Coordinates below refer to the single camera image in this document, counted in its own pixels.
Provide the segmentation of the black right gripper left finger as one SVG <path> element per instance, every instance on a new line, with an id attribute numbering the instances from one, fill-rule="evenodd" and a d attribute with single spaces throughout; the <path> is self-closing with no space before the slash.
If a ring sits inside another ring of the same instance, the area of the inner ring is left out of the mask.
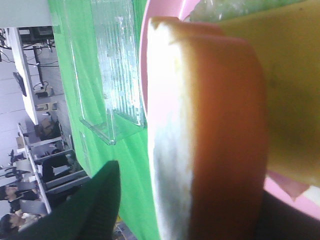
<path id="1" fill-rule="evenodd" d="M 121 201 L 118 161 L 108 161 L 71 199 L 17 234 L 19 240 L 110 240 Z"/>

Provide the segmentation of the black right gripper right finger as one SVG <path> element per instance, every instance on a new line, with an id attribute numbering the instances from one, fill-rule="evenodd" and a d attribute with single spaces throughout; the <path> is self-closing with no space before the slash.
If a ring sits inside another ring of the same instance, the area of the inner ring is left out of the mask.
<path id="1" fill-rule="evenodd" d="M 256 240 L 318 240 L 320 221 L 265 191 L 254 238 Z"/>

